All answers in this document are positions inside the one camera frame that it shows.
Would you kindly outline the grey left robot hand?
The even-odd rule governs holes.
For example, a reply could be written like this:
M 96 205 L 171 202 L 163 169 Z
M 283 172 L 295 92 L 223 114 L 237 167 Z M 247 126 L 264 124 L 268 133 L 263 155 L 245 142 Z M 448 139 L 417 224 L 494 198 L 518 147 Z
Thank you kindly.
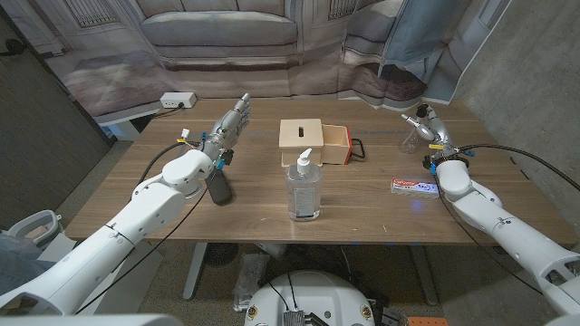
M 250 94 L 244 94 L 235 107 L 218 119 L 209 132 L 202 151 L 212 160 L 237 143 L 241 132 L 249 122 Z

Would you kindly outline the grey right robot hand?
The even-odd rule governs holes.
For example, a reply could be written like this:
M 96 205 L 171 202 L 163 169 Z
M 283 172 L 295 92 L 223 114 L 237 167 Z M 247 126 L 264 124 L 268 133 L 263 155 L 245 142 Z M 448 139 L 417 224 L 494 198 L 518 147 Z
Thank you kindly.
M 449 131 L 429 104 L 421 104 L 415 117 L 402 114 L 401 118 L 412 125 L 421 138 L 430 144 L 439 145 L 440 156 L 448 156 L 455 152 Z

